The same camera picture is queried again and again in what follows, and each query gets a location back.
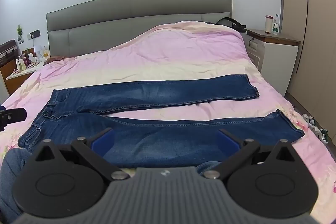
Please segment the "operator blue jeans leg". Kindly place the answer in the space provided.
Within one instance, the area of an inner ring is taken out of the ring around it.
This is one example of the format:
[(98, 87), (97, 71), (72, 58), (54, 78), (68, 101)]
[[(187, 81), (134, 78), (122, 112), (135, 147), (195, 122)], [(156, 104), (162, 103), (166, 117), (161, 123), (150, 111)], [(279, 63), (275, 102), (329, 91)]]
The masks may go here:
[(12, 188), (31, 153), (26, 149), (13, 148), (4, 157), (1, 165), (1, 222), (12, 223), (21, 211), (14, 201)]

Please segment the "dark brown suitcase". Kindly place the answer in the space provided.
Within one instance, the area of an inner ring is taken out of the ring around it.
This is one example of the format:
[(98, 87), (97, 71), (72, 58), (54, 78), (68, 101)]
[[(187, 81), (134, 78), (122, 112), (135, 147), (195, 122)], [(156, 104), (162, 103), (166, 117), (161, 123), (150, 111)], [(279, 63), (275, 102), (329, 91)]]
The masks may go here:
[(18, 57), (18, 47), (15, 40), (9, 40), (0, 45), (0, 67)]

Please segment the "white green sneaker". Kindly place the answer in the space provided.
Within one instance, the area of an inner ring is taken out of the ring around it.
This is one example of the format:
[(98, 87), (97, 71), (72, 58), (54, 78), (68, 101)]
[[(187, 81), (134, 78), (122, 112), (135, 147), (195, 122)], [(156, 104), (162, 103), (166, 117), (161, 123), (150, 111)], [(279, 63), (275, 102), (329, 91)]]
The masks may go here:
[(316, 137), (324, 144), (327, 145), (329, 142), (329, 137), (328, 137), (328, 131), (325, 128), (318, 128), (317, 126), (315, 126), (314, 128), (314, 133), (316, 135)]
[(307, 114), (303, 114), (302, 117), (307, 122), (308, 128), (310, 128), (312, 132), (315, 132), (316, 122), (314, 117), (308, 116)]

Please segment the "small potted green plant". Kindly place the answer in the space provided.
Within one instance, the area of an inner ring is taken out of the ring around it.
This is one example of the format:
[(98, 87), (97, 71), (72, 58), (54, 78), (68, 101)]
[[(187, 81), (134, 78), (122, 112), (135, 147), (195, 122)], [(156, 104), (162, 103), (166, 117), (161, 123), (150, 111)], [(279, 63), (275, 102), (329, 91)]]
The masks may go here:
[(21, 27), (20, 24), (17, 26), (17, 34), (18, 34), (18, 43), (22, 44), (24, 42), (24, 39), (23, 39), (23, 28)]

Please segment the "white right nightstand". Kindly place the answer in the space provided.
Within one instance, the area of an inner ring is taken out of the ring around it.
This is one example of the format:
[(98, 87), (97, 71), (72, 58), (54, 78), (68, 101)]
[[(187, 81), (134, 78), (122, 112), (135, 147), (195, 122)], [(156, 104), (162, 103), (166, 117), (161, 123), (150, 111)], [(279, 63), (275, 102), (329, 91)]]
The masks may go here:
[(252, 63), (262, 77), (284, 96), (301, 42), (289, 35), (267, 34), (262, 30), (249, 28), (243, 38)]

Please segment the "pink floral duvet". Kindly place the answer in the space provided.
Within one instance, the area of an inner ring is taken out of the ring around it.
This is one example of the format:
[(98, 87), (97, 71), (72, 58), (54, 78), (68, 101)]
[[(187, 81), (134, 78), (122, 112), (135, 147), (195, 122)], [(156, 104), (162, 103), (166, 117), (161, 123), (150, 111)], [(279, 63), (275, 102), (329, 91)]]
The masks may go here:
[(250, 101), (215, 101), (200, 105), (122, 113), (123, 118), (162, 121), (264, 117), (282, 111), (304, 132), (294, 148), (315, 178), (319, 196), (311, 212), (320, 223), (335, 220), (335, 161), (294, 107), (262, 77), (250, 61), (242, 36), (228, 27), (185, 21), (160, 25), (129, 42), (100, 51), (53, 61), (34, 72), (4, 103), (27, 111), (24, 122), (1, 133), (1, 155), (17, 147), (55, 89), (131, 81), (209, 79), (246, 74), (259, 91)]

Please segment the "grey upholstered headboard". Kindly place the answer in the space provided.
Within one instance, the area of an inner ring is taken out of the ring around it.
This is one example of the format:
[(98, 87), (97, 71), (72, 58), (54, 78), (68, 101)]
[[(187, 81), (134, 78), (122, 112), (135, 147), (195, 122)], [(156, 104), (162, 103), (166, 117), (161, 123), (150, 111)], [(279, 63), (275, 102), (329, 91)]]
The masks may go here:
[(93, 0), (46, 15), (50, 55), (108, 50), (162, 25), (193, 20), (226, 24), (233, 0)]

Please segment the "black headphones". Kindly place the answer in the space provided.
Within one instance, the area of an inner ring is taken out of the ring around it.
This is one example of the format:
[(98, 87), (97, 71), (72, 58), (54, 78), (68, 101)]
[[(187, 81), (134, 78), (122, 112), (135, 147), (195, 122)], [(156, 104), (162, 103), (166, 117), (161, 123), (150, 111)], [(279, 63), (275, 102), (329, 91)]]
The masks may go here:
[(234, 29), (237, 32), (240, 33), (245, 33), (246, 32), (246, 25), (241, 24), (240, 22), (238, 22), (235, 19), (232, 19), (228, 16), (221, 18), (220, 20), (218, 20), (216, 22), (216, 25), (223, 25), (223, 26), (227, 26), (229, 28)]

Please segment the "clear plastic water bottle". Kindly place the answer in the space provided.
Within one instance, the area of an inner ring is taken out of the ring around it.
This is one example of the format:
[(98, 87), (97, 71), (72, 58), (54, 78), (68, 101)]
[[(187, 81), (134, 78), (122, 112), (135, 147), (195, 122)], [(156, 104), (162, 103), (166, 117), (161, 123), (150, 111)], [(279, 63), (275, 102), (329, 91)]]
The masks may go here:
[(279, 33), (279, 15), (276, 14), (272, 24), (272, 34), (277, 35)]

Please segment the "white red-capped thermos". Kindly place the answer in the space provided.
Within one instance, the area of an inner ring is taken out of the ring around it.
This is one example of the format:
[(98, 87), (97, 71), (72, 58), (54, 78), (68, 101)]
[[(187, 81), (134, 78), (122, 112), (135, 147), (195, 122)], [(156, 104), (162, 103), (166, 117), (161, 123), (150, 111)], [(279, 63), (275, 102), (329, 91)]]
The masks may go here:
[(272, 25), (273, 25), (273, 16), (266, 15), (265, 16), (265, 30), (266, 34), (270, 34), (272, 32)]

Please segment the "beige wardrobe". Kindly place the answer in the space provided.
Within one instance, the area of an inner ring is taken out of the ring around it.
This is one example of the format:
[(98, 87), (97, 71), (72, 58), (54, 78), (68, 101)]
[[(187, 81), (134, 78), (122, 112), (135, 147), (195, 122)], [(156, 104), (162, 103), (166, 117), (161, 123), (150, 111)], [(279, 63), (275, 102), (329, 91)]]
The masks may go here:
[(282, 32), (301, 44), (288, 92), (335, 134), (335, 0), (283, 0)]

